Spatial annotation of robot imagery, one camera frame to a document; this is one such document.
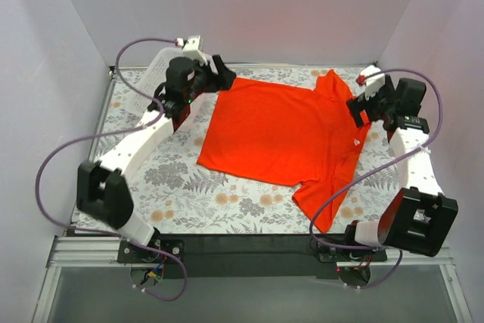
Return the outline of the orange t shirt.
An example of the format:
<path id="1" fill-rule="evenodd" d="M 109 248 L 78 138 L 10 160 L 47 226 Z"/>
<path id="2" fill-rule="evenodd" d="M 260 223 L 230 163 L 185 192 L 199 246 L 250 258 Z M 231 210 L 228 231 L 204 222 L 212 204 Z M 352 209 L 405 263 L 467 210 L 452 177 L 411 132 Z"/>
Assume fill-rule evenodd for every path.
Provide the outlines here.
<path id="1" fill-rule="evenodd" d="M 357 127 L 346 102 L 353 95 L 333 71 L 313 89 L 236 78 L 220 92 L 198 157 L 217 172 L 283 186 L 327 232 L 344 200 L 333 194 L 355 174 L 371 124 Z"/>

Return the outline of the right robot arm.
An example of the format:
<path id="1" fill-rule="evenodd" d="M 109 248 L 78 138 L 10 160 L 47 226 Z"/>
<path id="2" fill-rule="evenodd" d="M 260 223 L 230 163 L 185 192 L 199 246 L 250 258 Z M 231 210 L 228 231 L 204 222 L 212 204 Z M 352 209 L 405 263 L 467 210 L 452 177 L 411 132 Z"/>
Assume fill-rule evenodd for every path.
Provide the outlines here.
<path id="1" fill-rule="evenodd" d="M 393 85 L 384 74 L 361 74 L 358 84 L 365 91 L 347 106 L 357 126 L 363 126 L 363 116 L 382 121 L 398 160 L 399 191 L 377 221 L 355 222 L 354 234 L 342 242 L 343 254 L 356 261 L 370 247 L 394 247 L 434 257 L 458 214 L 458 203 L 440 188 L 425 146 L 430 128 L 418 114 L 427 87 L 408 78 Z"/>

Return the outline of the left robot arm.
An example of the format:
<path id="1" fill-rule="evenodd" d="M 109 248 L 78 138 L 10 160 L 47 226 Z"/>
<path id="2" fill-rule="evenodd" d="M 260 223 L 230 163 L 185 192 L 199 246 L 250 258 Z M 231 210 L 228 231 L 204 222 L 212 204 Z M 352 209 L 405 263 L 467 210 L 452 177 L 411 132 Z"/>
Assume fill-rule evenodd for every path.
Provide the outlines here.
<path id="1" fill-rule="evenodd" d="M 79 165 L 78 210 L 135 244 L 135 253 L 142 261 L 153 262 L 160 256 L 161 245 L 156 240 L 160 233 L 135 212 L 128 180 L 158 144 L 182 125 L 199 95 L 229 90 L 235 78 L 235 72 L 218 54 L 205 62 L 187 55 L 174 57 L 139 120 L 138 131 L 95 162 Z"/>

